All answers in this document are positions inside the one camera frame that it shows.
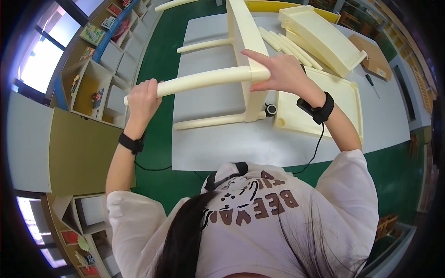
screwdriver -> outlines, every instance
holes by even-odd
[[[369,74],[367,74],[367,75],[365,75],[365,76],[366,76],[366,79],[367,79],[367,80],[369,81],[369,83],[371,84],[371,86],[374,88],[374,91],[376,92],[377,96],[380,98],[379,93],[377,93],[377,90],[376,90],[376,88],[374,87],[374,83],[373,83],[371,77],[369,76]]]

cream plastic chair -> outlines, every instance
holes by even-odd
[[[189,2],[193,2],[193,0],[174,0],[156,7],[155,10],[159,12]],[[266,46],[244,1],[226,0],[226,6],[229,38],[184,46],[178,48],[177,52],[182,53],[230,44],[233,46],[238,66],[192,74],[162,82],[158,85],[158,97],[208,86],[241,82],[246,111],[242,114],[183,121],[175,123],[173,125],[174,129],[191,129],[211,125],[252,122],[266,117],[266,113],[261,110],[268,91],[250,92],[249,88],[254,83],[269,79],[271,73],[262,64],[240,53],[243,49],[251,49],[269,56]],[[124,102],[128,105],[126,97],[124,98]]]

hand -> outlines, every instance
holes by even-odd
[[[252,85],[251,92],[277,90],[293,93],[312,107],[323,107],[326,95],[307,75],[300,66],[300,62],[287,54],[277,54],[268,57],[250,49],[241,51],[241,54],[263,64],[271,72],[271,77],[265,82]]]
[[[153,78],[134,86],[128,94],[130,119],[124,134],[131,140],[142,137],[148,123],[159,108],[162,98],[158,98],[157,91],[158,82]]]

black wristband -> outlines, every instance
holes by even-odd
[[[131,150],[131,153],[134,155],[137,155],[144,149],[144,140],[145,140],[146,133],[142,135],[142,137],[139,140],[131,140],[126,136],[123,132],[119,136],[119,143],[126,147],[127,149]]]
[[[306,102],[302,98],[299,98],[297,101],[297,106],[303,109],[309,115],[311,115],[312,119],[318,125],[320,125],[322,122],[327,121],[332,113],[332,110],[334,109],[334,99],[328,92],[324,92],[324,94],[326,95],[326,102],[324,103],[322,108],[320,107],[313,108],[309,105],[308,102]]]

woman's left hand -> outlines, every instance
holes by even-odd
[[[128,94],[130,118],[124,134],[131,140],[142,137],[148,123],[159,108],[162,98],[158,98],[157,91],[158,82],[152,78],[134,86]]]

